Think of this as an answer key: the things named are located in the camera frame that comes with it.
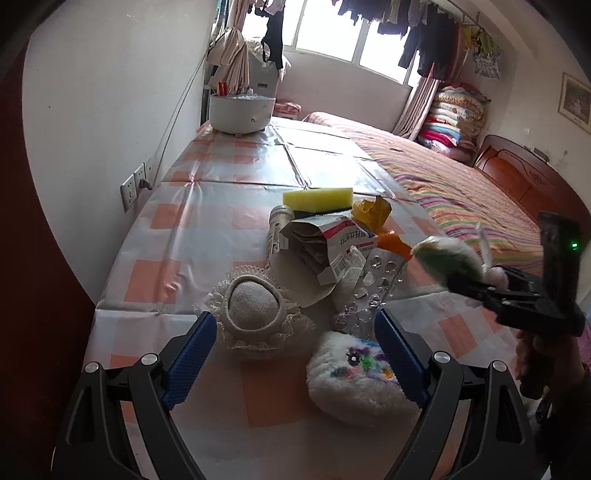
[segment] wall outlet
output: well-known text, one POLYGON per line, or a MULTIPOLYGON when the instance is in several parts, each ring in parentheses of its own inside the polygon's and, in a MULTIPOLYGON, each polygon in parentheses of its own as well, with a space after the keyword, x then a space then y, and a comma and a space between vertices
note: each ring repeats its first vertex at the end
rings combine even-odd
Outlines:
POLYGON ((129 178, 121 184, 121 200, 123 201, 123 210, 127 212, 131 204, 138 197, 138 192, 135 189, 134 175, 130 175, 129 178))
POLYGON ((145 171, 146 171, 146 180, 151 184, 154 184, 154 174, 156 173, 154 170, 154 157, 151 157, 144 163, 145 171))
POLYGON ((139 181, 142 179, 146 180, 146 167, 143 163, 138 168, 136 168, 134 172, 134 183, 136 193, 139 193, 139 181))

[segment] stack of blankets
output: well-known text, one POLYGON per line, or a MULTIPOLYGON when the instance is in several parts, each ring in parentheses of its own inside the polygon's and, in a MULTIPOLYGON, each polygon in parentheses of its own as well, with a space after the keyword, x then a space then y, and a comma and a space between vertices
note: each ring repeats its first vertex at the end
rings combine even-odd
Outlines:
POLYGON ((468 83, 441 88, 431 104, 417 142, 462 163, 470 163, 486 123, 489 100, 468 83))

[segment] framed painting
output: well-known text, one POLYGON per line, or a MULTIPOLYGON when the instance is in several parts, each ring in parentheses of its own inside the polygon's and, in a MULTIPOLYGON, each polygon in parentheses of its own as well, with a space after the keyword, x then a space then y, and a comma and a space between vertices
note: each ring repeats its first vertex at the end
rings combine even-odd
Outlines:
POLYGON ((558 112, 591 134, 591 87, 563 73, 558 112))

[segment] lace doily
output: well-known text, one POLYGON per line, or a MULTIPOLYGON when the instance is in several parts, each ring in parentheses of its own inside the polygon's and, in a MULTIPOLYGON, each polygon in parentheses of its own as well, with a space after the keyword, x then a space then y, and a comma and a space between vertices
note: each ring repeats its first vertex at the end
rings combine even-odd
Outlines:
MULTIPOLYGON (((253 358, 266 358, 279 353, 287 345, 295 343, 307 330, 313 330, 316 325, 300 311, 300 306, 291 299, 290 290, 281 288, 277 281, 262 268, 244 265, 232 270, 227 277, 218 283, 203 299, 206 310, 211 312, 217 321, 217 338, 228 349, 253 358), (238 339, 231 334, 222 322, 222 305, 226 292, 232 282, 243 275, 254 275, 273 285, 285 300, 287 315, 279 331, 269 335, 264 340, 248 342, 238 339)), ((193 306, 195 314, 199 315, 204 309, 199 305, 193 306)))

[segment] sponge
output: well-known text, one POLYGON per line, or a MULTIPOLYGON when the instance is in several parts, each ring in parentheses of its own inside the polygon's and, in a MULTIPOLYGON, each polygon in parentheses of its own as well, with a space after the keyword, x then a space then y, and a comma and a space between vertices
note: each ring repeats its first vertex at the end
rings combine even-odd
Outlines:
POLYGON ((295 218, 348 210, 353 204, 353 189, 310 189, 285 192, 283 204, 292 208, 295 218))

